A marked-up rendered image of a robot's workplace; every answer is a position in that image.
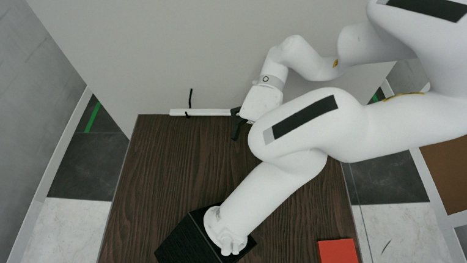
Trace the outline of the red flat block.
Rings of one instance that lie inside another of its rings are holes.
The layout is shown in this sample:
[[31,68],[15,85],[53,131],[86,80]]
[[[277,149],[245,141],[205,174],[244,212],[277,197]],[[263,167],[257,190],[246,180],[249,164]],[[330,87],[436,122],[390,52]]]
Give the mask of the red flat block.
[[319,263],[358,263],[353,239],[318,241]]

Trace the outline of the light grey wall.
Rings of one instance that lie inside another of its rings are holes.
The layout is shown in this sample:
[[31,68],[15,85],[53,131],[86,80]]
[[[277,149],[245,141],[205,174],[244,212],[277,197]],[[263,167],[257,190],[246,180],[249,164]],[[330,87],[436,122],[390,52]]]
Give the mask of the light grey wall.
[[[369,0],[26,0],[130,140],[138,114],[233,109],[257,81],[268,50],[300,35],[321,56],[368,21]],[[366,106],[397,61],[353,65],[329,81],[289,68],[288,103],[334,87]]]

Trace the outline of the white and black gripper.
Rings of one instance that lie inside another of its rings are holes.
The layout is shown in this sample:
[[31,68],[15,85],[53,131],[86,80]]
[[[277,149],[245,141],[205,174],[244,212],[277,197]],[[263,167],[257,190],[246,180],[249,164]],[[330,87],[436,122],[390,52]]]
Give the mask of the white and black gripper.
[[[242,106],[231,109],[230,115],[234,124],[231,140],[237,142],[241,132],[240,127],[245,123],[254,123],[267,112],[282,105],[283,93],[269,84],[257,84],[248,92]],[[236,118],[239,113],[240,118]],[[253,121],[252,121],[253,120]]]

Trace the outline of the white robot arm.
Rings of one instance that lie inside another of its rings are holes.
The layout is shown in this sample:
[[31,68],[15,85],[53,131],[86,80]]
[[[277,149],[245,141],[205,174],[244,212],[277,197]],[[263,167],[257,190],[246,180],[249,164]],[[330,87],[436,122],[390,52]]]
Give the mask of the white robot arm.
[[328,155],[355,163],[467,135],[467,0],[369,0],[366,14],[368,21],[341,29],[336,56],[321,57],[300,35],[287,37],[268,50],[252,85],[282,92],[289,68],[305,80],[328,81],[352,65],[419,57],[430,90],[362,106],[342,89],[322,88],[261,116],[248,144],[263,162],[204,215],[222,255],[237,255]]

